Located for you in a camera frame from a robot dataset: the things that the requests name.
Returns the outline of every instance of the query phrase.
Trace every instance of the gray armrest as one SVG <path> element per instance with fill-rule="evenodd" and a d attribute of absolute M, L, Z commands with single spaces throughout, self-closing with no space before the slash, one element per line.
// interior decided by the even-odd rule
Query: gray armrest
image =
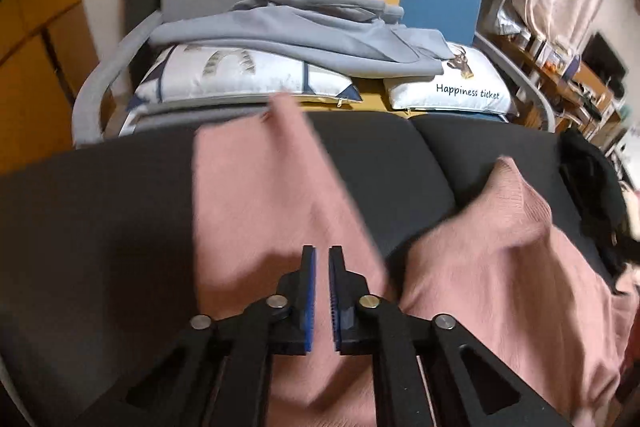
<path fill-rule="evenodd" d="M 153 12 L 120 41 L 113 57 L 98 64 L 84 81 L 76 97 L 71 121 L 76 147 L 103 140 L 100 126 L 102 97 L 161 23 L 162 14 Z"/>
<path fill-rule="evenodd" d="M 555 131 L 556 117 L 553 109 L 551 109 L 551 104 L 527 76 L 511 62 L 511 59 L 478 32 L 474 36 L 474 47 L 482 51 L 490 61 L 504 71 L 518 87 L 524 90 L 527 100 L 531 100 L 540 113 L 542 129 L 547 132 Z"/>

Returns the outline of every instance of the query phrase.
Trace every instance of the dark gray sofa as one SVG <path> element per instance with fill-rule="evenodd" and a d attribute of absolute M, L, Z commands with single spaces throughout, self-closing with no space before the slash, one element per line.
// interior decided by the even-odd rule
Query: dark gray sofa
<path fill-rule="evenodd" d="M 437 114 L 308 117 L 399 287 L 412 240 L 473 199 L 500 155 L 612 284 L 580 233 L 556 135 Z M 68 425 L 196 313 L 193 136 L 141 132 L 0 178 L 0 355 L 39 426 Z"/>

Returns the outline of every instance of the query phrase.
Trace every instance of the pink sweater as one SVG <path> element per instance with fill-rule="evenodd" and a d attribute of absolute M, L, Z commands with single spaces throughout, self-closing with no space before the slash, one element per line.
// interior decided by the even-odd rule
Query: pink sweater
<path fill-rule="evenodd" d="M 277 357 L 273 426 L 374 426 L 367 357 L 334 352 L 327 253 L 390 296 L 362 219 L 294 100 L 265 116 L 202 128 L 194 152 L 196 283 L 203 313 L 239 314 L 270 295 L 315 245 L 314 347 Z M 447 312 L 577 426 L 595 425 L 619 380 L 638 295 L 628 274 L 613 296 L 546 202 L 500 158 L 481 196 L 410 250 L 400 304 L 430 319 Z"/>

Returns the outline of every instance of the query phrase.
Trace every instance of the white pillow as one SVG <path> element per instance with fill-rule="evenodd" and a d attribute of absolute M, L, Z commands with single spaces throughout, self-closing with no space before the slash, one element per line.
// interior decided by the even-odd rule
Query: white pillow
<path fill-rule="evenodd" d="M 473 73 L 463 78 L 462 72 L 442 62 L 444 74 L 386 78 L 385 88 L 393 109 L 464 110 L 507 114 L 514 111 L 509 89 L 494 65 L 482 52 L 449 43 L 451 51 L 459 55 L 461 49 Z"/>
<path fill-rule="evenodd" d="M 275 92 L 305 100 L 361 102 L 343 74 L 294 58 L 240 48 L 179 44 L 165 49 L 142 80 L 129 110 L 266 101 Z"/>

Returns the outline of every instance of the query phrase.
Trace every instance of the television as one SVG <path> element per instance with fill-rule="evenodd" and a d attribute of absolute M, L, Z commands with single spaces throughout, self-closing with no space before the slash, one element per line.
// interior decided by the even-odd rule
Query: television
<path fill-rule="evenodd" d="M 626 75 L 626 68 L 600 32 L 589 40 L 582 52 L 582 61 L 609 87 L 616 98 L 625 95 L 622 80 Z"/>

